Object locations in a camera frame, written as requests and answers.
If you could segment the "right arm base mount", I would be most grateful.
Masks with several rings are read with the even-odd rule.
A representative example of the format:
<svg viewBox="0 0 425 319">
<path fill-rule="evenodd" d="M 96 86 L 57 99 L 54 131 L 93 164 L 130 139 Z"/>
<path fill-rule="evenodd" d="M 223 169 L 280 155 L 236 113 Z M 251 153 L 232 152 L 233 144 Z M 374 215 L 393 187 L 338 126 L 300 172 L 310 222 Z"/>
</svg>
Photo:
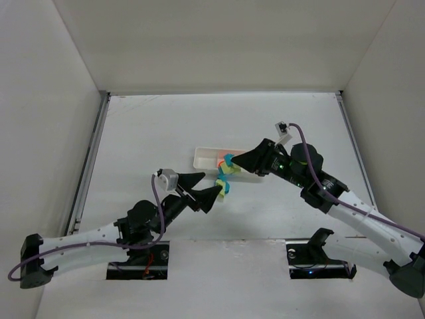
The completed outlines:
<svg viewBox="0 0 425 319">
<path fill-rule="evenodd" d="M 286 241 L 286 256 L 290 278 L 295 280 L 313 279 L 354 279 L 356 265 L 347 261 L 330 259 L 323 250 L 325 240 L 334 232 L 318 229 L 310 239 Z"/>
</svg>

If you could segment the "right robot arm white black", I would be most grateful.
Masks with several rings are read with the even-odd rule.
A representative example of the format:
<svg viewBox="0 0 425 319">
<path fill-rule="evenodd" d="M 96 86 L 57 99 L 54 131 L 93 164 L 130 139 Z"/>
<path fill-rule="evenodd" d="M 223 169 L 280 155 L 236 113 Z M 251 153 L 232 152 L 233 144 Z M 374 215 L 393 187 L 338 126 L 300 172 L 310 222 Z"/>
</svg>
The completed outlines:
<svg viewBox="0 0 425 319">
<path fill-rule="evenodd" d="M 304 246 L 313 263 L 340 260 L 357 264 L 383 275 L 408 296 L 424 297 L 424 239 L 395 227 L 344 183 L 324 172 L 323 157 L 312 145 L 296 144 L 287 152 L 282 145 L 263 139 L 231 162 L 258 176 L 271 173 L 301 188 L 300 196 L 310 207 L 362 235 L 357 241 L 330 229 L 318 229 Z"/>
</svg>

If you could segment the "green teal lego cluster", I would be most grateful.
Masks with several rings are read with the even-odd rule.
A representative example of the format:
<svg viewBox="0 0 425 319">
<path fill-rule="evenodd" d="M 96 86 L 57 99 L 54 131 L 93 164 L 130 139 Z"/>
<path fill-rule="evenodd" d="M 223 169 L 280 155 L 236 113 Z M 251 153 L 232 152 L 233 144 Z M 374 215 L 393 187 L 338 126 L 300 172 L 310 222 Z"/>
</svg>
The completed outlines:
<svg viewBox="0 0 425 319">
<path fill-rule="evenodd" d="M 220 178 L 227 177 L 228 175 L 234 175 L 241 172 L 241 168 L 232 162 L 234 154 L 228 153 L 226 162 L 220 164 L 218 168 L 218 176 Z"/>
</svg>

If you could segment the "right aluminium rail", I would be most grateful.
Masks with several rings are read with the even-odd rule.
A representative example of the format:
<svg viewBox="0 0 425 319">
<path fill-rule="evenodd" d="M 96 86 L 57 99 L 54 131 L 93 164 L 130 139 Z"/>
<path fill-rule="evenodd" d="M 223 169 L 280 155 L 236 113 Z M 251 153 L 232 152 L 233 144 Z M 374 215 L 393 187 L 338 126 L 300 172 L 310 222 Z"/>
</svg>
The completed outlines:
<svg viewBox="0 0 425 319">
<path fill-rule="evenodd" d="M 336 99 L 337 99 L 337 102 L 338 102 L 338 105 L 339 105 L 339 109 L 341 111 L 341 115 L 343 117 L 343 121 L 345 123 L 346 129 L 347 129 L 350 141 L 351 141 L 351 145 L 354 149 L 354 153 L 355 153 L 355 157 L 357 159 L 357 163 L 358 163 L 359 168 L 361 170 L 362 179 L 363 179 L 363 182 L 364 182 L 365 187 L 367 189 L 368 197 L 371 201 L 371 204 L 375 208 L 377 208 L 378 205 L 377 205 L 377 202 L 376 202 L 376 199 L 375 199 L 375 194 L 373 193 L 371 183 L 369 181 L 369 177 L 367 175 L 367 171 L 366 171 L 366 168 L 365 168 L 365 165 L 364 165 L 361 153 L 360 153 L 360 149 L 358 147 L 358 143 L 357 143 L 356 138 L 355 138 L 353 127 L 352 127 L 350 119 L 348 117 L 347 109 L 345 107 L 345 103 L 344 103 L 344 99 L 343 99 L 343 91 L 342 90 L 337 91 L 335 93 L 335 96 L 336 96 Z"/>
</svg>

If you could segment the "white three-compartment tray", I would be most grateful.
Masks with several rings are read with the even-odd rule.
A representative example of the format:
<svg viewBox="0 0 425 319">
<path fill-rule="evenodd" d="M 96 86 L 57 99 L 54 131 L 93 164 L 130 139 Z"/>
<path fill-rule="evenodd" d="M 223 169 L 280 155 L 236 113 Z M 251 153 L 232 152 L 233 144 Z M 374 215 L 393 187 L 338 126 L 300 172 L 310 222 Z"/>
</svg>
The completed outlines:
<svg viewBox="0 0 425 319">
<path fill-rule="evenodd" d="M 224 156 L 226 154 L 233 154 L 237 156 L 245 152 L 246 150 L 197 147 L 195 149 L 193 167 L 196 171 L 205 172 L 210 176 L 217 176 L 218 165 L 224 160 Z M 239 173 L 229 175 L 228 181 L 262 183 L 262 178 L 242 169 Z"/>
</svg>

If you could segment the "teal green lego stack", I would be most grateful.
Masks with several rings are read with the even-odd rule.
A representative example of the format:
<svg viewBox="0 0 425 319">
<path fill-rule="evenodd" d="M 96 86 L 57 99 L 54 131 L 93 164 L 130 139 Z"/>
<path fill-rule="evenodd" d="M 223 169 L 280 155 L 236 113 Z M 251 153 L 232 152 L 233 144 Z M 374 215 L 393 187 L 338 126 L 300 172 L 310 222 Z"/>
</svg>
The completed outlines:
<svg viewBox="0 0 425 319">
<path fill-rule="evenodd" d="M 227 180 L 225 179 L 221 179 L 221 178 L 217 178 L 215 180 L 215 185 L 216 186 L 221 186 L 221 190 L 218 194 L 218 199 L 219 200 L 223 200 L 229 193 L 230 191 L 230 184 L 229 182 L 227 182 Z"/>
</svg>

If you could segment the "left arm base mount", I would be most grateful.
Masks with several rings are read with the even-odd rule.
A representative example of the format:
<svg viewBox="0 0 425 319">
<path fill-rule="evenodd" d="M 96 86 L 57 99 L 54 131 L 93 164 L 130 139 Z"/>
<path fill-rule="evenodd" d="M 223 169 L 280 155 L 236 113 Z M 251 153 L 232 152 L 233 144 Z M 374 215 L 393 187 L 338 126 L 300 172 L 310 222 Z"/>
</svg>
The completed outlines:
<svg viewBox="0 0 425 319">
<path fill-rule="evenodd" d="M 170 242 L 163 241 L 147 251 L 131 251 L 126 262 L 108 264 L 106 280 L 167 280 Z"/>
</svg>

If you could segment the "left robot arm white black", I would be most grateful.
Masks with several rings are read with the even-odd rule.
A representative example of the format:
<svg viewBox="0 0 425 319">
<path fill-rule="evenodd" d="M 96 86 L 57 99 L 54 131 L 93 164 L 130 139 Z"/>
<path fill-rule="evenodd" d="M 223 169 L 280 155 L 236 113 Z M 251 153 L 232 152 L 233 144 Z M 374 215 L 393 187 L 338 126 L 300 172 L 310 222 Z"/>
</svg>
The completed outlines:
<svg viewBox="0 0 425 319">
<path fill-rule="evenodd" d="M 151 176 L 155 201 L 138 201 L 125 217 L 107 225 L 56 238 L 38 233 L 25 238 L 20 263 L 8 279 L 23 290 L 48 284 L 55 276 L 102 263 L 126 263 L 146 256 L 158 245 L 168 226 L 187 208 L 208 213 L 221 185 L 196 190 L 205 173 L 160 169 Z"/>
</svg>

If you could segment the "aluminium rail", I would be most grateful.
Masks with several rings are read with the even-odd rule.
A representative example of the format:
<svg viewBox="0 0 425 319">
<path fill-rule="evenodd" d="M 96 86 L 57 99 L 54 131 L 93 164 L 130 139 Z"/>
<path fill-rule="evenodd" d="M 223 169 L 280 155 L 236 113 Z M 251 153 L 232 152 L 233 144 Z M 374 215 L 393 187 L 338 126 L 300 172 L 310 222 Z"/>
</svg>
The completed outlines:
<svg viewBox="0 0 425 319">
<path fill-rule="evenodd" d="M 367 171 L 366 171 L 366 168 L 365 168 L 365 165 L 364 165 L 361 153 L 360 153 L 360 149 L 358 147 L 358 143 L 357 143 L 356 138 L 355 138 L 353 127 L 352 127 L 350 119 L 348 117 L 347 109 L 345 107 L 345 103 L 344 103 L 344 99 L 343 99 L 343 91 L 342 90 L 337 91 L 335 93 L 335 96 L 336 96 L 336 99 L 337 99 L 337 102 L 338 102 L 338 105 L 339 105 L 339 109 L 341 111 L 341 115 L 343 117 L 343 121 L 345 123 L 346 129 L 347 129 L 350 141 L 351 141 L 351 145 L 354 149 L 354 153 L 355 153 L 355 157 L 357 159 L 357 163 L 358 163 L 359 168 L 361 170 L 362 179 L 363 179 L 363 182 L 364 182 L 365 187 L 367 189 L 368 197 L 371 201 L 371 204 L 375 208 L 377 208 L 378 205 L 377 205 L 377 202 L 376 202 L 376 199 L 375 199 L 375 194 L 373 193 L 371 183 L 369 181 L 369 177 L 367 175 Z"/>
<path fill-rule="evenodd" d="M 90 141 L 84 158 L 84 163 L 78 180 L 76 192 L 72 200 L 70 212 L 66 219 L 66 223 L 64 224 L 64 230 L 62 231 L 62 235 L 65 236 L 77 233 L 80 228 L 88 190 L 96 163 L 96 156 L 98 154 L 98 149 L 102 138 L 102 132 L 110 103 L 110 93 L 105 90 L 101 90 L 99 93 L 101 100 L 98 113 L 94 122 L 92 134 L 90 136 Z"/>
</svg>

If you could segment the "left aluminium rail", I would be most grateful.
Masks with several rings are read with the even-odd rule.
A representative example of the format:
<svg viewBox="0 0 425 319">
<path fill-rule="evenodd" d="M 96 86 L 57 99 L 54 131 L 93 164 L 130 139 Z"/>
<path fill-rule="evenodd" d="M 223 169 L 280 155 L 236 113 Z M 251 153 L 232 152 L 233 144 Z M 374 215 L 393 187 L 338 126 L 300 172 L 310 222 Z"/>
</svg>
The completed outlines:
<svg viewBox="0 0 425 319">
<path fill-rule="evenodd" d="M 99 93 L 101 100 L 98 113 L 94 122 L 92 134 L 90 136 L 90 141 L 84 158 L 84 163 L 78 180 L 76 192 L 72 200 L 70 212 L 66 219 L 66 223 L 64 224 L 64 230 L 62 231 L 62 235 L 65 236 L 77 233 L 80 228 L 88 190 L 96 163 L 96 156 L 98 154 L 98 149 L 102 138 L 102 132 L 110 103 L 110 93 L 105 90 L 101 90 Z"/>
</svg>

